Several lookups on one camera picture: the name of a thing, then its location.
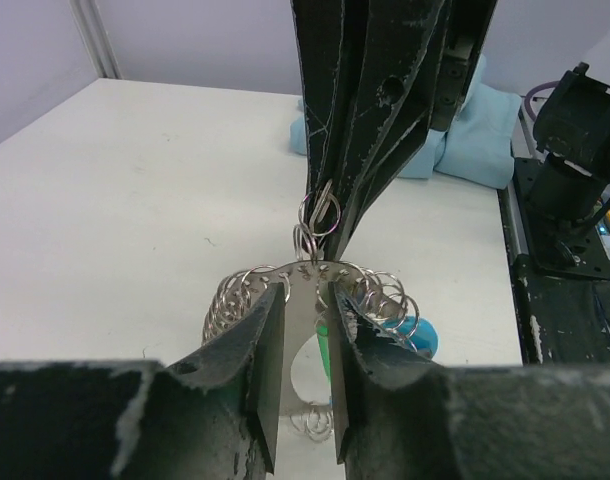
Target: light blue cloth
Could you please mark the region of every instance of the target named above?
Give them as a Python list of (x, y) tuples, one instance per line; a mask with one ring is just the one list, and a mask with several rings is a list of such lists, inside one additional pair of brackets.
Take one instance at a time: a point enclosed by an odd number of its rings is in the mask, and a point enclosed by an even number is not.
[[(510, 142), (521, 97), (481, 83), (486, 59), (481, 55), (461, 111), (447, 133), (430, 130), (423, 147), (399, 177), (430, 178), (434, 170), (492, 188), (505, 188), (514, 173)], [(307, 155), (305, 119), (290, 127), (294, 152)]]

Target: green object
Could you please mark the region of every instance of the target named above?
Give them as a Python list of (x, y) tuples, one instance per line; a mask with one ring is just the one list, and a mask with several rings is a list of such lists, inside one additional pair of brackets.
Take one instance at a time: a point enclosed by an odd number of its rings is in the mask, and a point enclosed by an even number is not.
[(321, 358), (323, 359), (325, 375), (327, 375), (327, 381), (331, 382), (329, 368), (329, 346), (327, 344), (327, 327), (325, 325), (319, 325), (316, 327), (316, 337), (318, 338), (318, 349), (321, 351)]

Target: white wall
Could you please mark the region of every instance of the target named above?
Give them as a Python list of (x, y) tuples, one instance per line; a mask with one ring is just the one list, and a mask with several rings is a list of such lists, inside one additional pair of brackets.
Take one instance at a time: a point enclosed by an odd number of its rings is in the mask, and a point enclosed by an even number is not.
[[(300, 93), (289, 0), (96, 0), (124, 78)], [(499, 0), (485, 81), (526, 93), (574, 67), (610, 0)]]
[(290, 0), (97, 0), (122, 78), (300, 93)]
[(96, 78), (68, 0), (0, 0), (0, 142)]
[(610, 29), (610, 0), (499, 0), (484, 81), (525, 94), (558, 80)]

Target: white table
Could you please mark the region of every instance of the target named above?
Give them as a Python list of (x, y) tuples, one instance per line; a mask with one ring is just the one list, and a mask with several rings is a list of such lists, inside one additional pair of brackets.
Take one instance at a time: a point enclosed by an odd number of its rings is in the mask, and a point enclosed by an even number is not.
[[(221, 278), (293, 261), (297, 115), (287, 95), (98, 80), (1, 144), (0, 359), (195, 350)], [(437, 362), (521, 363), (495, 190), (396, 180), (344, 258), (400, 277)], [(277, 478), (301, 464), (344, 478), (331, 441), (283, 428)]]

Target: black cable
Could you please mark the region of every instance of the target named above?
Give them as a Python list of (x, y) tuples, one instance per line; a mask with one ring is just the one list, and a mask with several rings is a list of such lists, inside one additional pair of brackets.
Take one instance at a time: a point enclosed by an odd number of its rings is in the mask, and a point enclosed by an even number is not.
[(594, 213), (594, 215), (592, 215), (589, 219), (587, 219), (584, 222), (582, 222), (579, 225), (579, 227), (581, 227), (581, 228), (591, 228), (591, 227), (593, 227), (598, 222), (600, 222), (601, 218), (603, 218), (605, 215), (607, 215), (607, 212), (609, 212), (609, 211), (610, 211), (610, 196), (607, 199), (607, 201), (605, 203), (603, 203), (601, 208), (599, 208), (596, 211), (596, 213)]
[(523, 100), (523, 105), (525, 106), (525, 112), (527, 113), (527, 116), (529, 118), (531, 118), (532, 122), (536, 121), (536, 113), (534, 112), (534, 109), (532, 108), (532, 100), (534, 99), (534, 95), (542, 92), (543, 90), (549, 90), (550, 88), (556, 88), (556, 85), (558, 85), (558, 80), (556, 80), (555, 82), (541, 83), (540, 85), (536, 85), (529, 92), (527, 92), (527, 95), (525, 95), (525, 98)]

